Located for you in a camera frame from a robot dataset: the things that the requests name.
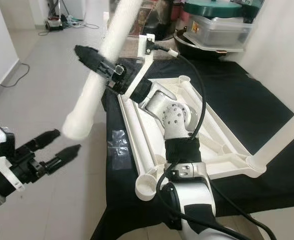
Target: baseboard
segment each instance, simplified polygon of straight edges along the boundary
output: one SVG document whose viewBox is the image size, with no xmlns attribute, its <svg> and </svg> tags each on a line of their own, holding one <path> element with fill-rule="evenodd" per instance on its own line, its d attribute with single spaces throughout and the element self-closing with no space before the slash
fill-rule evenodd
<svg viewBox="0 0 294 240">
<path fill-rule="evenodd" d="M 18 59 L 16 63 L 13 64 L 11 69 L 7 72 L 6 76 L 4 76 L 3 80 L 0 81 L 1 84 L 6 85 L 11 80 L 15 72 L 18 70 L 18 68 L 21 66 L 21 61 Z M 0 86 L 0 94 L 2 93 L 4 87 Z"/>
</svg>

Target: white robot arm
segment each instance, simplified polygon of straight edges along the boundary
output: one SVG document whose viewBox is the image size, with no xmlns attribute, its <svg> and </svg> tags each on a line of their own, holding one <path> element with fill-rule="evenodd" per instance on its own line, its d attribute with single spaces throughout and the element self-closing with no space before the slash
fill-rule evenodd
<svg viewBox="0 0 294 240">
<path fill-rule="evenodd" d="M 16 148 L 13 132 L 7 127 L 0 127 L 0 206 L 14 191 L 23 191 L 24 184 L 35 183 L 45 174 L 53 174 L 78 155 L 79 144 L 63 149 L 48 162 L 37 162 L 35 152 L 59 136 L 57 129 L 46 131 Z"/>
<path fill-rule="evenodd" d="M 139 40 L 138 56 L 144 60 L 140 70 L 127 62 L 112 64 L 96 49 L 87 46 L 77 45 L 75 52 L 84 65 L 107 79 L 107 89 L 138 103 L 140 109 L 163 125 L 167 164 L 157 184 L 157 193 L 175 216 L 169 227 L 179 230 L 185 240 L 248 240 L 215 221 L 214 198 L 197 138 L 206 109 L 203 84 L 203 105 L 198 121 L 193 108 L 178 102 L 168 89 L 144 77 L 151 66 L 153 52 L 158 49 L 183 58 L 175 51 L 156 45 L 151 34 Z M 169 182 L 161 188 L 165 177 Z"/>
</svg>

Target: table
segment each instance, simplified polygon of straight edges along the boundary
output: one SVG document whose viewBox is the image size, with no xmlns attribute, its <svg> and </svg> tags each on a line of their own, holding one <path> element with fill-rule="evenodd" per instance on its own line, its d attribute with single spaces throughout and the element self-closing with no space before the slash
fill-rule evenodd
<svg viewBox="0 0 294 240">
<path fill-rule="evenodd" d="M 193 61 L 207 91 L 207 101 L 251 154 L 255 154 L 293 113 L 268 89 L 235 62 Z M 178 60 L 156 60 L 148 78 L 175 78 L 187 75 L 200 91 L 192 69 Z M 114 131 L 124 131 L 128 143 L 127 164 L 115 169 L 117 159 L 108 151 L 106 165 L 107 208 L 92 240 L 114 240 L 134 229 L 165 222 L 165 210 L 158 197 L 140 201 L 135 195 L 137 172 L 117 97 L 107 91 L 103 99 L 107 111 L 107 141 Z M 214 180 L 219 189 L 247 213 L 294 207 L 294 140 L 267 166 L 258 178 L 236 175 Z M 214 195 L 217 216 L 237 212 Z"/>
</svg>

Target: white plastic tray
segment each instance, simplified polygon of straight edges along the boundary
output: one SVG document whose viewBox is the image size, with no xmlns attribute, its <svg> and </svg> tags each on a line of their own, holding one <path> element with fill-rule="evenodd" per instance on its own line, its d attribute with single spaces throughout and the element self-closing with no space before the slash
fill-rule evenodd
<svg viewBox="0 0 294 240">
<path fill-rule="evenodd" d="M 201 96 L 191 85 L 189 77 L 151 81 L 157 81 L 172 91 L 180 102 L 193 107 L 200 116 Z M 149 114 L 138 109 L 138 105 L 131 100 L 124 101 L 119 97 L 119 103 L 138 174 L 145 174 L 156 167 L 159 178 L 166 162 L 163 127 Z M 238 174 L 255 178 L 261 174 L 247 164 L 250 153 L 208 104 L 199 141 L 202 161 L 206 163 L 207 172 L 212 179 Z"/>
</svg>

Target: plastic container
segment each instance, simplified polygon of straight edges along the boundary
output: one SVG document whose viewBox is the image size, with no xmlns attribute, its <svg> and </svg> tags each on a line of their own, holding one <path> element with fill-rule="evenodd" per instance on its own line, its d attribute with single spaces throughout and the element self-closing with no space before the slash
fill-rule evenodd
<svg viewBox="0 0 294 240">
<path fill-rule="evenodd" d="M 203 50 L 241 52 L 252 24 L 242 18 L 212 18 L 190 15 L 184 36 Z"/>
</svg>

